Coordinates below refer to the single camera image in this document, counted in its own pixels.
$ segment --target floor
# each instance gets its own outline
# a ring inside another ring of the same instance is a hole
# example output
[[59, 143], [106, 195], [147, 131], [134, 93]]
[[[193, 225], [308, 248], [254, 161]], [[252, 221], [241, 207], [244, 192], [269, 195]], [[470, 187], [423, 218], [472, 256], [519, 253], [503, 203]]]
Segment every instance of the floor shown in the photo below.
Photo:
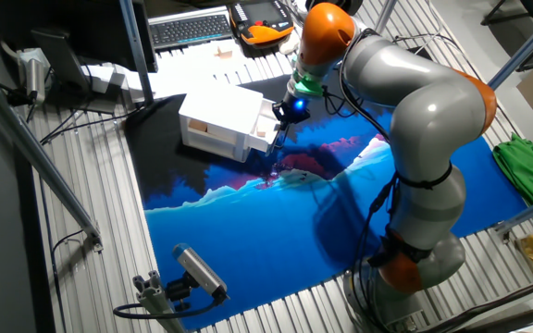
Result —
[[[481, 26], [480, 21], [496, 5], [497, 0], [431, 0], [441, 17], [448, 22], [453, 36], [462, 45], [478, 74], [485, 81], [490, 80], [509, 60], [510, 56], [501, 47], [489, 27]], [[503, 13], [525, 12], [518, 0], [509, 0], [502, 6]], [[527, 21], [522, 19], [514, 23], [512, 34], [529, 37]], [[527, 75], [514, 72], [501, 87], [496, 90], [497, 98], [511, 120], [517, 124], [527, 139], [533, 141], [533, 110], [526, 99], [517, 90], [517, 84]]]

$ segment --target orange handheld device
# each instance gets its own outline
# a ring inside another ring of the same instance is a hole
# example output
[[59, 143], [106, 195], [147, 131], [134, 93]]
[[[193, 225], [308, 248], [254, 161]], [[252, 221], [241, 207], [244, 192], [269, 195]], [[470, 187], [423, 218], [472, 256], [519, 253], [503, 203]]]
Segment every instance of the orange handheld device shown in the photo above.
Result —
[[256, 48], [277, 45], [293, 31], [293, 19], [278, 0], [259, 0], [229, 6], [234, 33]]

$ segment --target blue led light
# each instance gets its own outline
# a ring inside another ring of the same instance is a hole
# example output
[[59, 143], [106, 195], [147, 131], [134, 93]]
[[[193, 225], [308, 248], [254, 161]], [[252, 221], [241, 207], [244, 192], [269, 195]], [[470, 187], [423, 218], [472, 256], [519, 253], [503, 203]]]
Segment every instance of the blue led light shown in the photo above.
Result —
[[295, 108], [301, 110], [304, 107], [304, 100], [295, 101]]

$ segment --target blue object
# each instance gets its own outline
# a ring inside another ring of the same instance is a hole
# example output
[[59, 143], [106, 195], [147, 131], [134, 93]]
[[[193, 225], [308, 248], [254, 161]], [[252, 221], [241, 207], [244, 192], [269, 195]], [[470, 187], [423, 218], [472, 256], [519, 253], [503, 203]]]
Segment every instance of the blue object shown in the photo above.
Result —
[[172, 250], [172, 256], [174, 259], [178, 260], [181, 254], [183, 254], [186, 250], [188, 250], [190, 246], [188, 244], [178, 244], [174, 247], [174, 250]]
[[295, 102], [295, 109], [301, 111], [304, 109], [304, 100], [297, 100]]
[[220, 37], [220, 36], [221, 36], [221, 33], [218, 33], [218, 34], [214, 34], [214, 35], [210, 35], [210, 36], [202, 36], [202, 37], [196, 37], [196, 38], [189, 38], [189, 39], [185, 39], [185, 40], [177, 41], [177, 43], [190, 43], [190, 42], [201, 41], [201, 40], [205, 40], [205, 39], [209, 39], [209, 38], [216, 38], [216, 37]]
[[[464, 173], [468, 191], [462, 218], [452, 228], [457, 236], [486, 228], [526, 207], [483, 139], [462, 147], [452, 161]], [[394, 172], [388, 146], [359, 162], [331, 180], [291, 170], [265, 189], [261, 189], [265, 182], [255, 179], [238, 190], [214, 189], [179, 208], [146, 210], [162, 279], [181, 276], [182, 268], [170, 249], [186, 241], [228, 284], [231, 300], [207, 314], [183, 318], [185, 326], [215, 324], [313, 286], [349, 266], [366, 210]], [[379, 246], [377, 236], [388, 220], [383, 210], [374, 215], [367, 253]], [[195, 290], [189, 301], [201, 306], [211, 299]]]

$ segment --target metal pole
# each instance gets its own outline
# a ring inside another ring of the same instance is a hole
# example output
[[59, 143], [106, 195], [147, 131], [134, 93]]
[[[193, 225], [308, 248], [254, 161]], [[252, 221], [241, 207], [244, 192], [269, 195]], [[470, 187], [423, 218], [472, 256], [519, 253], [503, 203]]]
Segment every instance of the metal pole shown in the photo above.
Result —
[[145, 56], [143, 55], [143, 47], [141, 46], [141, 38], [139, 36], [139, 29], [137, 28], [132, 0], [120, 0], [120, 9], [122, 11], [122, 17], [125, 20], [127, 34], [129, 35], [130, 50], [133, 53], [135, 67], [139, 73], [139, 80], [141, 81], [143, 96], [145, 97], [145, 105], [150, 105], [154, 102], [154, 93], [152, 92], [152, 85], [149, 82], [147, 65], [145, 65]]
[[40, 176], [53, 190], [56, 197], [67, 208], [76, 222], [83, 228], [88, 237], [92, 238], [96, 250], [102, 248], [100, 233], [92, 224], [75, 193], [56, 169], [41, 144], [38, 143], [32, 132], [28, 129], [24, 119], [7, 104], [4, 95], [0, 91], [0, 124], [13, 143], [18, 146], [30, 163], [36, 168]]
[[394, 6], [397, 2], [398, 0], [386, 0], [384, 7], [381, 8], [381, 13], [379, 13], [378, 22], [376, 22], [376, 28], [374, 28], [374, 31], [381, 34], [384, 29], [386, 29], [386, 24], [390, 19], [390, 14], [394, 10]]
[[507, 61], [507, 63], [499, 70], [495, 76], [490, 79], [489, 86], [492, 90], [496, 90], [499, 86], [509, 78], [511, 73], [521, 65], [526, 58], [533, 52], [533, 34], [532, 36], [520, 47], [514, 56]]
[[527, 209], [525, 209], [523, 212], [519, 213], [518, 215], [511, 217], [497, 226], [495, 226], [495, 232], [498, 235], [502, 235], [509, 231], [511, 228], [517, 226], [518, 224], [528, 221], [530, 218], [533, 217], [533, 204], [529, 206]]

